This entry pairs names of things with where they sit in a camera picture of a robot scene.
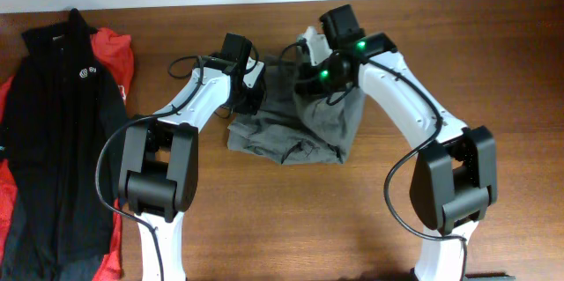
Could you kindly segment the grey shorts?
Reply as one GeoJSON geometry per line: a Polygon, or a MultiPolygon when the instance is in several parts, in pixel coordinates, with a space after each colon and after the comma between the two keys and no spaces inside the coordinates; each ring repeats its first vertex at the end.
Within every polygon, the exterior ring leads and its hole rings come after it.
{"type": "Polygon", "coordinates": [[[227,148],[268,158],[280,165],[344,164],[363,116],[366,94],[354,88],[332,97],[294,91],[297,64],[264,58],[266,98],[254,115],[238,114],[229,124],[227,148]]]}

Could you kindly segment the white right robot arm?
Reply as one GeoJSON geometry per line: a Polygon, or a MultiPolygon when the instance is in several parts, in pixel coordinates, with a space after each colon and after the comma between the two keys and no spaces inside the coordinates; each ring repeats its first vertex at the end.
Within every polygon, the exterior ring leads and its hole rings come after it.
{"type": "Polygon", "coordinates": [[[411,147],[386,175],[383,195],[398,224],[422,240],[413,278],[465,280],[470,237],[498,199],[492,132],[485,126],[469,127],[443,107],[384,33],[338,45],[308,29],[296,43],[314,69],[314,80],[330,92],[359,88],[411,147]],[[390,197],[391,180],[409,159],[415,161],[409,197],[424,226],[421,231],[399,216],[390,197]]]}

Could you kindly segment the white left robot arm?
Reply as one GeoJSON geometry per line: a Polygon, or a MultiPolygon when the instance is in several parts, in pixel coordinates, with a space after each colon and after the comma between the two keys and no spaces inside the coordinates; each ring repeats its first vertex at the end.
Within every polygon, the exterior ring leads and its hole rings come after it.
{"type": "Polygon", "coordinates": [[[182,221],[197,190],[199,133],[220,107],[258,108],[264,69],[251,57],[203,56],[153,119],[128,127],[119,195],[137,220],[144,280],[185,279],[182,221]]]}

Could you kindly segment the red garment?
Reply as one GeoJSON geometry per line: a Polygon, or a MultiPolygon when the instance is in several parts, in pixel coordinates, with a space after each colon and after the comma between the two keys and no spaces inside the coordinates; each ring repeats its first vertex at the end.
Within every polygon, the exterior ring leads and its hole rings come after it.
{"type": "MultiPolygon", "coordinates": [[[[109,28],[100,28],[91,36],[96,58],[112,73],[120,94],[125,99],[134,74],[134,55],[131,37],[109,28]]],[[[26,222],[19,203],[19,193],[8,167],[1,159],[1,279],[12,277],[10,260],[15,255],[17,238],[26,222]]],[[[122,277],[122,218],[113,216],[113,232],[109,252],[81,262],[74,262],[64,272],[72,280],[118,280],[122,277]]]]}

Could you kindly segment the black polo shirt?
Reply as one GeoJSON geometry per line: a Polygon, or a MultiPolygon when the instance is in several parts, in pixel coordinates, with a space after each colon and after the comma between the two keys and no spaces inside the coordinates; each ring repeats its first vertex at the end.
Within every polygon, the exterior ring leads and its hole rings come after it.
{"type": "Polygon", "coordinates": [[[1,159],[8,160],[26,222],[7,280],[72,280],[64,272],[109,252],[127,121],[112,73],[94,55],[77,10],[27,30],[27,53],[1,89],[1,159]]]}

